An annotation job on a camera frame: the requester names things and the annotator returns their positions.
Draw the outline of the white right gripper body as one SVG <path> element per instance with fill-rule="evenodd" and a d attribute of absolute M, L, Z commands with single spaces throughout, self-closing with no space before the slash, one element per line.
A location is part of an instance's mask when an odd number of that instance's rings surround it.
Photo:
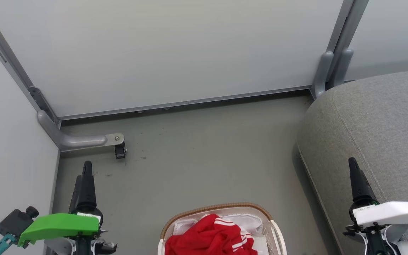
<path fill-rule="evenodd" d="M 408 202 L 385 202 L 353 209 L 358 225 L 365 228 L 377 225 L 408 224 Z"/>

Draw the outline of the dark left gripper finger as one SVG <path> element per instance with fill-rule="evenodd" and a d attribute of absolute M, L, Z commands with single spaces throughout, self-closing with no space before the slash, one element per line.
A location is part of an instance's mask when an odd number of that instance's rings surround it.
<path fill-rule="evenodd" d="M 75 183 L 75 212 L 88 213 L 97 208 L 95 181 L 92 162 L 85 161 L 81 175 L 77 176 Z"/>
<path fill-rule="evenodd" d="M 80 191 L 81 191 L 81 175 L 78 175 L 76 177 L 75 185 L 73 188 L 72 198 L 71 198 L 70 206 L 69 206 L 69 213 L 73 213 L 74 210 L 76 209 L 78 205 Z"/>

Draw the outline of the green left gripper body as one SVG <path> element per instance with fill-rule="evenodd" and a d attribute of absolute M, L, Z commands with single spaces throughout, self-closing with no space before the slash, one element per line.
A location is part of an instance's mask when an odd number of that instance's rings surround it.
<path fill-rule="evenodd" d="M 56 213 L 39 216 L 34 207 L 27 207 L 27 215 L 35 218 L 20 235 L 18 247 L 34 245 L 39 240 L 73 236 L 95 236 L 103 223 L 103 213 L 96 209 L 90 213 Z"/>

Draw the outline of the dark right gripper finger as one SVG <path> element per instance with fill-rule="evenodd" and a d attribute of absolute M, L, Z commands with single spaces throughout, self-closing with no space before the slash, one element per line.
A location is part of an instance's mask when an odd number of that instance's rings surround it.
<path fill-rule="evenodd" d="M 350 184 L 355 205 L 377 205 L 376 196 L 356 158 L 349 158 Z"/>

